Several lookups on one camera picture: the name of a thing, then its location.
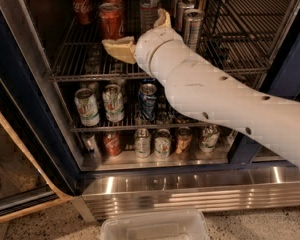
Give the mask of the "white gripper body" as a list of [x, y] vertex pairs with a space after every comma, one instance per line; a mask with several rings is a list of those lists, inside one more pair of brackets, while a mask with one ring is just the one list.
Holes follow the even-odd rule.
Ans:
[[164, 43], [178, 40], [182, 37], [171, 27], [159, 27], [144, 33], [137, 41], [135, 59], [138, 66], [152, 76], [151, 60], [156, 50]]

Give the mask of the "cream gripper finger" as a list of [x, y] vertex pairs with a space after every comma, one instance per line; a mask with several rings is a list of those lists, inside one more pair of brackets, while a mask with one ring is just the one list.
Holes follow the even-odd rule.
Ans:
[[133, 36], [123, 37], [117, 40], [104, 39], [102, 44], [106, 52], [113, 58], [128, 64], [136, 63], [136, 43]]
[[170, 14], [163, 8], [159, 8], [157, 13], [158, 13], [158, 19], [153, 24], [153, 27], [154, 28], [171, 27]]

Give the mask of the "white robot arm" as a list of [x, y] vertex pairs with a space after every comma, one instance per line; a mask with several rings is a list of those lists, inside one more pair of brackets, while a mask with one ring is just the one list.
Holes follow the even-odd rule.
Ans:
[[300, 168], [300, 102], [254, 90], [213, 66], [186, 46], [166, 10], [139, 39], [102, 44], [110, 56], [159, 81], [180, 114], [245, 134]]

